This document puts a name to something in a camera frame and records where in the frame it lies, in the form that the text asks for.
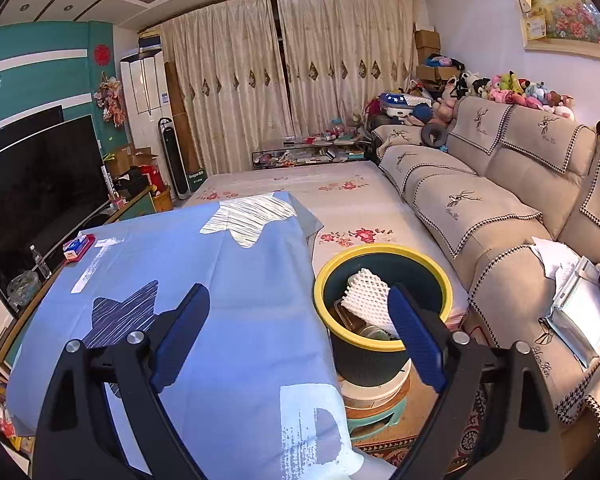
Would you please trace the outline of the beige patterned curtains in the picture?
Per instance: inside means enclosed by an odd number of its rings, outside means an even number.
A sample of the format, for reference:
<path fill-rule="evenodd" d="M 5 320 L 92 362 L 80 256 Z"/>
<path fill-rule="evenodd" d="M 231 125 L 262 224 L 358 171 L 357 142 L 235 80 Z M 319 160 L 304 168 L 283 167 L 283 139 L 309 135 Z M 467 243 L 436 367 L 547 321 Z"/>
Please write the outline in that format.
<path fill-rule="evenodd" d="M 426 0 L 226 0 L 159 27 L 207 174 L 250 168 L 268 140 L 350 125 L 417 64 Z"/>

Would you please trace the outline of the low cluttered glass table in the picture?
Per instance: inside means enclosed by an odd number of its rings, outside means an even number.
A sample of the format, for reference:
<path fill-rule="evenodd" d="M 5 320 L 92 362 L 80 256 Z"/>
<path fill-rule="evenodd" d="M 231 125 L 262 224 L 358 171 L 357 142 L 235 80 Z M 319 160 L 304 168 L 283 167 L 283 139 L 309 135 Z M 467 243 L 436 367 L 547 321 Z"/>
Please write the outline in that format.
<path fill-rule="evenodd" d="M 362 134 L 309 136 L 264 142 L 251 154 L 253 169 L 279 169 L 364 160 L 370 141 Z"/>

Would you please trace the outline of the clear water bottle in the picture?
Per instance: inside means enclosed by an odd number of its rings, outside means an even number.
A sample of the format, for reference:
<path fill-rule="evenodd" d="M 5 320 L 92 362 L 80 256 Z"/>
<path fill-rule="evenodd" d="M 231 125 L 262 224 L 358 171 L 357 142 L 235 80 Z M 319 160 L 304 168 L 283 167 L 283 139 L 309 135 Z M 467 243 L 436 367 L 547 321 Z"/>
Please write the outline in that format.
<path fill-rule="evenodd" d="M 42 254 L 38 251 L 38 248 L 36 248 L 34 245 L 30 246 L 30 251 L 31 251 L 32 257 L 34 259 L 35 265 L 38 268 L 38 270 L 40 271 L 42 277 L 44 278 L 44 280 L 48 280 L 52 276 L 52 272 L 50 272 L 50 268 L 46 264 L 45 259 L 43 258 Z"/>

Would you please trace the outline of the green plastic stool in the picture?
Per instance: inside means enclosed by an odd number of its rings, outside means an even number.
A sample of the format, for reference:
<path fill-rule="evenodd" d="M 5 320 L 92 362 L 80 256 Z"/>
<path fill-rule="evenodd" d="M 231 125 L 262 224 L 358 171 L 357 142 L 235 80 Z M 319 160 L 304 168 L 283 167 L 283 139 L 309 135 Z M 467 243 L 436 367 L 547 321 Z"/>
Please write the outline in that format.
<path fill-rule="evenodd" d="M 407 398 L 393 400 L 378 408 L 346 408 L 347 425 L 352 442 L 376 437 L 396 426 L 407 406 Z"/>

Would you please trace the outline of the glass bowl with plants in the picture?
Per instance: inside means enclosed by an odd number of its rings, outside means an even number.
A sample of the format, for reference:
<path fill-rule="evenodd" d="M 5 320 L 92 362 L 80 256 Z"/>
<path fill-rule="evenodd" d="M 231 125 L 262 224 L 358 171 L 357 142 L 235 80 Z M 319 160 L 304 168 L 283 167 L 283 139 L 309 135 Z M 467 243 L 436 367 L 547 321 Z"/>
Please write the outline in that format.
<path fill-rule="evenodd" d="M 7 285 L 8 302 L 16 311 L 20 311 L 30 304 L 41 287 L 38 272 L 31 270 L 23 272 Z"/>

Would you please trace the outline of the colourful hanging wall ornament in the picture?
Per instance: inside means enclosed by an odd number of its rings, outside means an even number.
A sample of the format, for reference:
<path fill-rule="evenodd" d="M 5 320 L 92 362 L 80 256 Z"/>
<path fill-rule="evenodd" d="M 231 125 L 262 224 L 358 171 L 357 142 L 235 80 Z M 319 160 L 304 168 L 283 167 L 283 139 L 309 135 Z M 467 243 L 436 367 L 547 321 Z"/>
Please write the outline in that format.
<path fill-rule="evenodd" d="M 94 93 L 96 105 L 102 110 L 102 120 L 122 128 L 126 121 L 122 82 L 115 76 L 100 74 L 99 85 Z"/>

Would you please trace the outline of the white foam fruit net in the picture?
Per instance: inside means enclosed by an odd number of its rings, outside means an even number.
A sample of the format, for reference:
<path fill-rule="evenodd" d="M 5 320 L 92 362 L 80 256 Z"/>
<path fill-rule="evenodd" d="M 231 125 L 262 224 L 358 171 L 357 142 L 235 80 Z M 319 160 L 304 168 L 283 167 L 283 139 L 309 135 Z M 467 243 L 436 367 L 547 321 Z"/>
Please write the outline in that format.
<path fill-rule="evenodd" d="M 368 325 L 396 337 L 398 332 L 388 310 L 389 290 L 390 287 L 378 275 L 362 268 L 348 278 L 341 303 Z"/>

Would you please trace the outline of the black tower fan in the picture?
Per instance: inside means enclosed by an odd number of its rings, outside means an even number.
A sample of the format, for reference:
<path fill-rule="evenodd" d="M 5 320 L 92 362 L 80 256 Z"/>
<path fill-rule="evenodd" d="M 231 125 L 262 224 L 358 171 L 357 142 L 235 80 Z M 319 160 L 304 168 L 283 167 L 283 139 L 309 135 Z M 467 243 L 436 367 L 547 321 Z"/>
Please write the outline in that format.
<path fill-rule="evenodd" d="M 158 128 L 175 194 L 180 200 L 186 200 L 190 195 L 189 180 L 180 144 L 178 144 L 178 135 L 175 132 L 174 122 L 169 117 L 160 118 Z"/>

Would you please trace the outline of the floral covered low bed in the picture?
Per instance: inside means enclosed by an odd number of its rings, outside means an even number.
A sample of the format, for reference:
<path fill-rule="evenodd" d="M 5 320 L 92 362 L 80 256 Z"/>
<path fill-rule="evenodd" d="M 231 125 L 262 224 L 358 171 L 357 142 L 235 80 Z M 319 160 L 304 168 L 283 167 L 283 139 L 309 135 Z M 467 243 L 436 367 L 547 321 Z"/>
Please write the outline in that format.
<path fill-rule="evenodd" d="M 316 234 L 313 269 L 344 250 L 365 244 L 398 244 L 434 260 L 448 276 L 453 305 L 446 325 L 460 325 L 467 292 L 451 263 L 396 188 L 372 162 L 251 170 L 206 180 L 185 206 L 269 192 L 288 192 L 322 222 Z"/>

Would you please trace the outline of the brown plastic food container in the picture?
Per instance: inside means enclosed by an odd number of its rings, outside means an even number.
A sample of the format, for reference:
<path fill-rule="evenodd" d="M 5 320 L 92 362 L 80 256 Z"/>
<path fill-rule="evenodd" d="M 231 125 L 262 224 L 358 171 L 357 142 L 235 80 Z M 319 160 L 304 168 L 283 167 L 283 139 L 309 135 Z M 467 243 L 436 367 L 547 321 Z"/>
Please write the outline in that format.
<path fill-rule="evenodd" d="M 359 318 L 346 307 L 343 307 L 340 299 L 334 302 L 329 312 L 342 327 L 351 333 L 358 335 L 367 326 L 367 323 L 362 318 Z"/>

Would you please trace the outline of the stacked cardboard boxes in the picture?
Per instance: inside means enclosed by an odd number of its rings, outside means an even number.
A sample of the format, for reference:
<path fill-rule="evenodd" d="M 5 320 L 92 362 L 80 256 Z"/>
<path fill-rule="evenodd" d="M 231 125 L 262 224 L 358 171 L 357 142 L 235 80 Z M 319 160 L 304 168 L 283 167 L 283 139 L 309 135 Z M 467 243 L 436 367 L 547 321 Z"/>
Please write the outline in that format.
<path fill-rule="evenodd" d="M 416 77 L 423 81 L 448 81 L 460 74 L 452 58 L 441 51 L 440 35 L 435 30 L 419 29 L 415 32 L 418 64 Z"/>

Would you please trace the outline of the white papers on sofa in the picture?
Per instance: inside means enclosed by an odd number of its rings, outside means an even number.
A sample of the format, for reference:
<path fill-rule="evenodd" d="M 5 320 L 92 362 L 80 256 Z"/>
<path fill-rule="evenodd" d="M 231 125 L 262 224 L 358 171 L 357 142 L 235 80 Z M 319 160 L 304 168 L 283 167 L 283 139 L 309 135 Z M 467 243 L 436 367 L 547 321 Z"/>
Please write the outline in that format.
<path fill-rule="evenodd" d="M 600 270 L 565 244 L 533 237 L 531 250 L 555 292 L 541 323 L 571 351 L 583 368 L 600 359 Z"/>

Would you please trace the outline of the green yellow tv cabinet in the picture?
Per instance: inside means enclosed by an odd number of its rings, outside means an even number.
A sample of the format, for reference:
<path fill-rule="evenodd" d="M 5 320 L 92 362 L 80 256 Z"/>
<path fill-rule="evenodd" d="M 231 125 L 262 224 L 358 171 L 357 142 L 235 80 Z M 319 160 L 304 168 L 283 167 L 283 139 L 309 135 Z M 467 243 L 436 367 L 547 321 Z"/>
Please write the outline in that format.
<path fill-rule="evenodd" d="M 114 222 L 146 216 L 146 214 L 155 214 L 156 212 L 157 211 L 154 204 L 154 199 L 152 198 L 151 187 L 148 186 L 148 188 L 145 188 L 143 192 L 132 198 L 132 200 L 127 202 L 121 209 L 118 209 L 114 214 L 112 214 L 104 222 L 104 225 L 108 226 L 108 224 Z M 15 321 L 9 325 L 8 330 L 6 330 L 6 334 L 0 340 L 0 364 L 5 364 L 8 368 L 12 368 L 12 362 L 7 359 L 9 353 L 12 352 L 12 348 L 15 348 L 16 342 L 20 335 L 28 328 L 30 318 L 32 318 L 32 315 L 34 315 L 36 310 L 38 310 L 38 306 L 58 279 L 61 271 L 65 268 L 71 269 L 86 259 L 87 256 L 83 256 L 78 262 L 75 263 L 64 262 L 52 274 L 52 276 L 45 281 L 45 283 L 42 285 L 42 288 L 36 293 L 27 307 L 25 307 L 24 310 L 17 315 Z"/>

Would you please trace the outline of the yellow rimmed green trash bin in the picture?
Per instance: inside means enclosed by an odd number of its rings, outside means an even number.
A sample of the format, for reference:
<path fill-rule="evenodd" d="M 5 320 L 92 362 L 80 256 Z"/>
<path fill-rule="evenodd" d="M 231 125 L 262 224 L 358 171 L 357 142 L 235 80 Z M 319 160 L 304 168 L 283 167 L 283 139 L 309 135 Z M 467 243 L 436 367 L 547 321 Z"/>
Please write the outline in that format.
<path fill-rule="evenodd" d="M 328 260 L 314 283 L 314 304 L 327 327 L 338 374 L 360 387 L 390 382 L 410 356 L 389 315 L 389 292 L 401 285 L 411 300 L 445 321 L 451 282 L 430 257 L 396 244 L 351 247 Z"/>

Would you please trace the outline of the black flat television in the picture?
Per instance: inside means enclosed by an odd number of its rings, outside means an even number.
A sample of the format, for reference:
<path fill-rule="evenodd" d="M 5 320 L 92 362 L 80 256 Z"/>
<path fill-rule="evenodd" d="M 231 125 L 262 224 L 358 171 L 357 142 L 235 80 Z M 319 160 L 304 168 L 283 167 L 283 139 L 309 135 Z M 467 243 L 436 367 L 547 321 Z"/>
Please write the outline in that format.
<path fill-rule="evenodd" d="M 60 245 L 109 202 L 90 115 L 37 132 L 0 132 L 0 283 L 35 267 L 50 269 Z"/>

